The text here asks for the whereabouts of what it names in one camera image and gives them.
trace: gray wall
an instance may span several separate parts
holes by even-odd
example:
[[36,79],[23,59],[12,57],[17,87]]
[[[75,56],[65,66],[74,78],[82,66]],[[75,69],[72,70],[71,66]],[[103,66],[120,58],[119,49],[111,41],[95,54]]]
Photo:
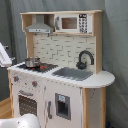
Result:
[[[9,46],[7,50],[12,57],[12,25],[11,9],[7,0],[0,0],[0,42],[4,46]],[[0,101],[9,97],[8,73],[6,68],[0,68]]]
[[107,87],[107,121],[115,128],[128,127],[128,1],[127,0],[11,0],[17,60],[26,57],[20,12],[102,9],[103,70],[116,77]]

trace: stovetop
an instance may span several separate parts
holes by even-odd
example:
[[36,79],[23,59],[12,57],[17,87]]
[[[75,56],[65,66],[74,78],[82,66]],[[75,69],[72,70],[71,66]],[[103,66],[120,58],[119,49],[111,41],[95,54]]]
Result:
[[47,64],[47,63],[41,63],[39,67],[36,68],[29,68],[25,64],[22,64],[20,66],[17,66],[18,68],[25,69],[25,70],[31,70],[34,72],[41,72],[45,73],[53,68],[58,67],[58,65],[53,65],[53,64]]

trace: gray sink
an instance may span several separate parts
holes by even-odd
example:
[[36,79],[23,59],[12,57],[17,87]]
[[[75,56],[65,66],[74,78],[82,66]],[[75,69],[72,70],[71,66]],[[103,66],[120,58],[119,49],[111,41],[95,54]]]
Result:
[[74,68],[61,68],[55,72],[53,72],[52,75],[58,76],[58,77],[64,77],[67,79],[82,81],[93,75],[91,71],[85,71],[85,70],[79,70]]

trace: utensil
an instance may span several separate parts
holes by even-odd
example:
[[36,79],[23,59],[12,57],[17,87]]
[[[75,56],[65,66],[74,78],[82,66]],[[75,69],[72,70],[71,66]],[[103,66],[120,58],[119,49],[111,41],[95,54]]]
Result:
[[40,66],[40,58],[38,57],[29,57],[25,59],[25,65],[27,67],[39,67]]

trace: tile backsplash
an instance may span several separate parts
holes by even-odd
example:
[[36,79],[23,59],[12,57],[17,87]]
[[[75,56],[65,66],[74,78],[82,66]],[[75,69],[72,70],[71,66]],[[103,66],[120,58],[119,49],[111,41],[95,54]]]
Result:
[[[81,51],[87,50],[94,57],[95,37],[36,34],[33,38],[34,55],[40,57],[42,62],[76,67]],[[81,60],[87,61],[87,69],[94,70],[88,55],[84,54]]]

